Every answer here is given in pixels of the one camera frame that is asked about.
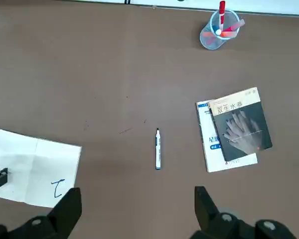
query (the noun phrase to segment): hand illustration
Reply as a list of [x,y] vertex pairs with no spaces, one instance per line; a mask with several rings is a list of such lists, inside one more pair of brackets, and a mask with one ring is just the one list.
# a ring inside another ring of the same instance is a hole
[[226,120],[227,132],[223,135],[229,140],[231,146],[251,154],[259,151],[262,147],[261,130],[257,123],[248,119],[245,112],[232,114],[233,118]]

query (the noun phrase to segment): table surface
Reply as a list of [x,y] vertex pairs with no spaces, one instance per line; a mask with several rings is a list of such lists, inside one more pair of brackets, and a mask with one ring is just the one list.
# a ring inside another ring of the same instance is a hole
[[[299,238],[299,18],[240,15],[238,37],[208,51],[209,12],[27,2],[0,4],[0,128],[83,146],[70,238],[189,238],[197,185],[222,210]],[[208,173],[195,102],[254,86],[273,148]],[[48,211],[0,199],[10,230]]]

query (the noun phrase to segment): stacked books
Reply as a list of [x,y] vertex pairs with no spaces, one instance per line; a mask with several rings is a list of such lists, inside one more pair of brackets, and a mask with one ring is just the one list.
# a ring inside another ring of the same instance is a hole
[[208,172],[255,164],[272,147],[257,88],[196,105]]

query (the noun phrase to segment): screw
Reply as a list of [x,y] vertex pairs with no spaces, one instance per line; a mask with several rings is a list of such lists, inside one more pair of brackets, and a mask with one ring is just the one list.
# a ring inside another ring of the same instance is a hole
[[232,220],[231,216],[228,215],[228,214],[223,214],[223,215],[221,216],[221,218],[222,218],[224,221],[228,221],[228,222],[230,222],[230,221]]
[[36,219],[36,220],[32,221],[32,226],[39,225],[40,223],[41,223],[41,220],[40,219]]
[[275,225],[273,223],[271,223],[271,222],[267,222],[267,221],[264,222],[264,226],[267,227],[267,228],[269,228],[270,230],[276,229]]

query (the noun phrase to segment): red marker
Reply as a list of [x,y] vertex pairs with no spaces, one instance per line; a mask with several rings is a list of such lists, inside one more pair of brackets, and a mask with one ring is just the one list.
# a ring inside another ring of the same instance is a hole
[[225,1],[219,3],[219,29],[223,31],[225,21]]

